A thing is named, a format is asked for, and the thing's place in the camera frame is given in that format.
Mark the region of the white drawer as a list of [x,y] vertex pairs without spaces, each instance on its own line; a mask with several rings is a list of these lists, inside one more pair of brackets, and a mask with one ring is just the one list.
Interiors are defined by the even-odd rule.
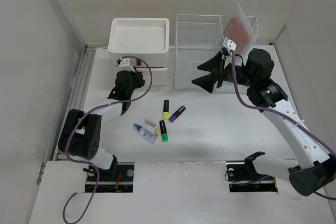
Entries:
[[[143,75],[143,79],[149,80],[150,79],[150,73],[149,69],[147,67],[145,68],[137,68],[138,72],[141,72]],[[169,78],[169,68],[163,67],[163,68],[151,68],[153,82],[165,82]]]
[[169,53],[163,54],[122,54],[109,53],[112,61],[117,63],[117,60],[123,56],[136,56],[143,59],[150,67],[167,67],[169,65]]

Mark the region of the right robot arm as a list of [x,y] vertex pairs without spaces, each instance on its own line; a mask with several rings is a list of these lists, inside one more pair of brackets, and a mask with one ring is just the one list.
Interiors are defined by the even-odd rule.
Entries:
[[254,179],[260,174],[287,180],[303,196],[316,194],[325,185],[335,181],[335,151],[311,133],[293,109],[287,94],[271,79],[274,62],[263,49],[249,52],[247,61],[236,65],[240,58],[233,50],[220,50],[213,58],[197,66],[208,74],[192,80],[192,84],[209,93],[224,81],[234,85],[236,96],[246,108],[258,110],[279,131],[293,151],[297,165],[277,165],[255,161],[261,153],[245,159],[244,175]]

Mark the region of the clear mesh document pouch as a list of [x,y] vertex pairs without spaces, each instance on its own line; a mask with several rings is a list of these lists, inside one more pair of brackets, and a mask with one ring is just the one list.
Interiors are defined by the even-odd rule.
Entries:
[[245,57],[255,45],[257,28],[257,18],[246,16],[241,5],[238,4],[224,29],[223,35],[236,44],[235,52]]

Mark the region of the white top drawer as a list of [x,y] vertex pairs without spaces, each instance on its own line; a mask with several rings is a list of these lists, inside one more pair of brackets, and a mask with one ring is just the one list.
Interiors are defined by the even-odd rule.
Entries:
[[169,65],[169,53],[163,54],[122,54],[109,53],[112,61],[117,63],[117,60],[123,56],[136,56],[143,59],[150,67],[167,67]]

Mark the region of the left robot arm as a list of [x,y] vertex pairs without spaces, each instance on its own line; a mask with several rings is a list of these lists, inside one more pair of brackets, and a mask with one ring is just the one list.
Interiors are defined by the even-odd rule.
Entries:
[[84,111],[72,109],[68,112],[61,132],[58,149],[70,157],[80,158],[99,169],[105,180],[117,176],[117,158],[100,147],[101,126],[110,119],[126,113],[131,105],[135,89],[143,87],[142,72],[136,69],[119,71],[115,87],[107,100],[98,109],[85,116]]

